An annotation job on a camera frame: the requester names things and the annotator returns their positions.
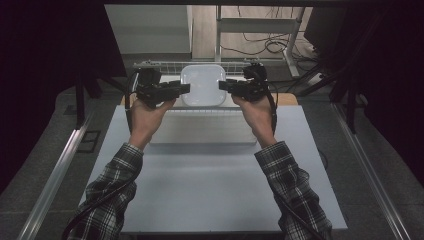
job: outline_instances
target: wooden edge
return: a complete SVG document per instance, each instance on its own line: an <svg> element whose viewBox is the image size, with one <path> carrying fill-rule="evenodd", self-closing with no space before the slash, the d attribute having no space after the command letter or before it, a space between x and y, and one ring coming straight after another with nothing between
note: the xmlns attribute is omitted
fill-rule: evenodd
<svg viewBox="0 0 424 240"><path fill-rule="evenodd" d="M277 101L276 93L273 93L274 101ZM130 106L132 102L135 101L135 93L130 95ZM121 105L125 105L125 97L122 97ZM291 93L279 93L278 94L278 106L290 106L290 105L299 105L297 102L296 96Z"/></svg>

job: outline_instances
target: forearm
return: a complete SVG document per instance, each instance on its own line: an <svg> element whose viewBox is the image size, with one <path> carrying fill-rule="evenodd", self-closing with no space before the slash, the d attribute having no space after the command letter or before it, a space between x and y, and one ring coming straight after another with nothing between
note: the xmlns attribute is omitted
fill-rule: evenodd
<svg viewBox="0 0 424 240"><path fill-rule="evenodd" d="M268 146L255 156L282 212L279 225L288 239L310 239L312 236L288 214L283 201L324 238L330 239L331 222L319 206L318 195L309 186L308 173L298 167L286 144L279 142Z"/></svg>
<svg viewBox="0 0 424 240"><path fill-rule="evenodd" d="M86 201L78 207L76 214L137 177L142 167L142 157L140 149L125 143L102 174L87 186ZM116 196L85 216L68 239L117 238L123 226L125 210L135 192L135 183L129 183Z"/></svg>

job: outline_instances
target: person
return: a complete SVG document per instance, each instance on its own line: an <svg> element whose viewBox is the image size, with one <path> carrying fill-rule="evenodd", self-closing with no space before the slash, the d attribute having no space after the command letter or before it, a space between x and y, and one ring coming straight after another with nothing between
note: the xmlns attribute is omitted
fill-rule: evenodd
<svg viewBox="0 0 424 240"><path fill-rule="evenodd" d="M285 239L313 239L313 235L287 213L283 206L284 201L323 239L331 239L331 222L320 207L317 194L309 186L308 173L298 167L287 145L274 137L271 107L267 98L257 102L248 102L236 96L232 98L240 106L262 148L255 153L255 157L282 212L278 224L285 233ZM131 109L132 133L128 143L122 145L103 173L87 186L87 200L78 207L76 214L83 211L91 200L105 196L138 175L143 165L143 150L159 128L165 112L174 103L175 99L164 102L156 109L150 109L140 100L134 102ZM117 196L84 217L71 231L68 239L118 239L124 224L125 210L135 192L136 185L132 182Z"/></svg>

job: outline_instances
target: hand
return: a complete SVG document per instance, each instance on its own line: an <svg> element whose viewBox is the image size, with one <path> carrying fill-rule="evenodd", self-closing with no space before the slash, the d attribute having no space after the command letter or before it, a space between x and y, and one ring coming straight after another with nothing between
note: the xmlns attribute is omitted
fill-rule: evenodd
<svg viewBox="0 0 424 240"><path fill-rule="evenodd" d="M262 148L277 143L272 132L271 105L267 97L256 102L249 102L241 97L231 95L233 102L240 106L247 124Z"/></svg>
<svg viewBox="0 0 424 240"><path fill-rule="evenodd" d="M165 112L174 106L176 99L164 102L156 109L149 108L140 100L135 100L132 107L132 132L129 144L144 150L153 134L159 129Z"/></svg>

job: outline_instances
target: gray carpet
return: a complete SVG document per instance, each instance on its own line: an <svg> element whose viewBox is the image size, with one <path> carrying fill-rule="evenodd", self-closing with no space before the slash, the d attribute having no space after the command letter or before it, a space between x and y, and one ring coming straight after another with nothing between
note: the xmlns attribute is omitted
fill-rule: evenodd
<svg viewBox="0 0 424 240"><path fill-rule="evenodd" d="M287 69L269 70L269 79L289 80ZM65 180L54 199L36 239L59 239L68 219L77 207L90 176L108 125L122 94L102 82L103 95L92 99L96 105L88 131L99 131L92 153L77 153ZM288 83L279 83L284 91ZM306 87L299 86L296 91ZM340 124L328 101L331 86L310 96L299 98L317 147L349 227L335 231L334 239L395 239L387 220L365 180L364 173L348 145ZM0 196L0 239L16 239L57 159L75 126L75 115L64 115L69 105L75 105L74 90L69 89L57 98L56 111L49 126L28 157L15 179ZM376 131L363 114L356 112L358 137L380 176L383 185L396 204L412 239L424 239L424 191L402 159ZM80 150L90 149L90 143ZM216 236L216 239L229 236ZM276 239L275 236L232 235L228 239ZM145 236L143 239L175 239L170 236Z"/></svg>

